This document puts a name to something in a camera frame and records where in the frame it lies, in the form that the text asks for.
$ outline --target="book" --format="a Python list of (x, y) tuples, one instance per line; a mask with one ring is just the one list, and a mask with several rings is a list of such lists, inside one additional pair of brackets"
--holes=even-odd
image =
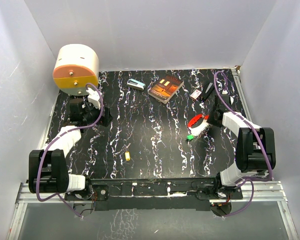
[(166, 104), (172, 96), (183, 86), (184, 81), (167, 75), (160, 78), (159, 81), (148, 91), (148, 94), (158, 101)]

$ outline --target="marble pattern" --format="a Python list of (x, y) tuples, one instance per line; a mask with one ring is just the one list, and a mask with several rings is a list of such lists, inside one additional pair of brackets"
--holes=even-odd
[[(234, 161), (237, 138), (229, 129), (210, 127), (200, 137), (186, 141), (188, 121), (197, 114), (209, 114), (214, 94), (203, 103), (189, 95), (213, 81), (218, 69), (100, 72), (99, 89), (113, 120), (108, 127), (97, 125), (86, 130), (66, 157), (69, 173), (90, 178), (178, 178), (215, 176)], [(244, 116), (243, 106), (230, 69), (228, 78), (232, 108)], [(184, 86), (163, 104), (148, 90), (165, 75), (184, 80)], [(133, 78), (146, 84), (144, 91), (127, 87)], [(221, 90), (225, 81), (218, 81)], [(54, 138), (67, 114), (72, 98), (60, 92), (52, 117), (48, 141)], [(130, 161), (124, 148), (129, 146)]]

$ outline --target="small box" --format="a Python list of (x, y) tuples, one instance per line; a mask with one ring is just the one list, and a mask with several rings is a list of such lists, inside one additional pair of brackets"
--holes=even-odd
[(200, 94), (201, 94), (201, 91), (196, 89), (193, 93), (191, 93), (190, 98), (192, 98), (193, 100), (197, 100), (197, 98), (200, 96)]

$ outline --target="gray floor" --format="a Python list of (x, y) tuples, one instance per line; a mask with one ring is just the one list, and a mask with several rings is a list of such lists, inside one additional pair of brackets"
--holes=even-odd
[[(233, 203), (233, 210), (243, 202)], [(112, 210), (81, 221), (63, 204), (28, 204), (19, 240), (287, 240), (276, 202), (253, 202), (222, 220), (210, 211)]]

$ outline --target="stapler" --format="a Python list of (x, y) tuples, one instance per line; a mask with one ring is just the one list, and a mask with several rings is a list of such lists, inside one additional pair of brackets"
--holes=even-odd
[(130, 78), (128, 80), (127, 85), (130, 88), (138, 89), (138, 90), (141, 90), (141, 91), (143, 91), (145, 89), (145, 86), (146, 86), (144, 83), (142, 83), (140, 81), (137, 81), (137, 80), (134, 80), (132, 78)]

